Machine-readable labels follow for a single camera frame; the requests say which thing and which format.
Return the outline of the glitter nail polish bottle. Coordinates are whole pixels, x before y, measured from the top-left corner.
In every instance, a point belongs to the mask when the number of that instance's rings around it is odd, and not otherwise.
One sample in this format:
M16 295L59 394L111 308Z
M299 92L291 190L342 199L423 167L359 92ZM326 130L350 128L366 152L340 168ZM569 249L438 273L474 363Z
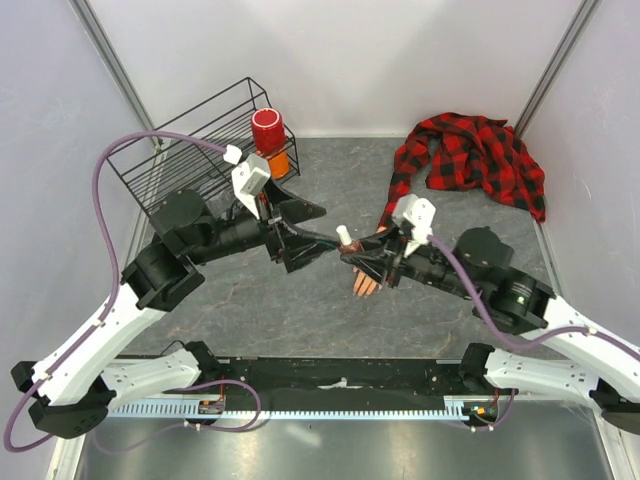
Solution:
M363 246L360 241L353 240L349 244L341 244L339 246L339 251L341 254L354 254L357 252L361 252L363 250Z

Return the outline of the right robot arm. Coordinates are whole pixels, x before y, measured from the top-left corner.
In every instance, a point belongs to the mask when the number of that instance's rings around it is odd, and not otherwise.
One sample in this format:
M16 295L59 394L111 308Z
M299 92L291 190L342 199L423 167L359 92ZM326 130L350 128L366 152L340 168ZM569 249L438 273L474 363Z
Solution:
M473 304L502 348L471 345L458 368L467 392L487 387L563 396L609 424L639 432L639 348L590 320L551 287L512 267L513 250L487 227L449 248L433 235L399 228L355 240L337 229L344 262L378 283L403 278Z

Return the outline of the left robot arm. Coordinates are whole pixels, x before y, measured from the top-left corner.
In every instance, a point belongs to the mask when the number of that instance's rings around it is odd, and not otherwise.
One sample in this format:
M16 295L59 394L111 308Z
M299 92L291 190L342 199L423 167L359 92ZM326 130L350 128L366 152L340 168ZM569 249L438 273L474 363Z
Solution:
M128 367L111 363L204 283L200 266L263 246L272 261L294 272L338 247L337 238L299 226L324 216L325 209L274 181L267 181L252 201L252 207L217 217L194 190L177 190L165 198L151 216L155 234L123 269L116 298L106 300L48 357L13 367L16 387L32 402L28 413L36 429L72 439L145 397L188 387L198 393L216 388L219 363L202 341Z

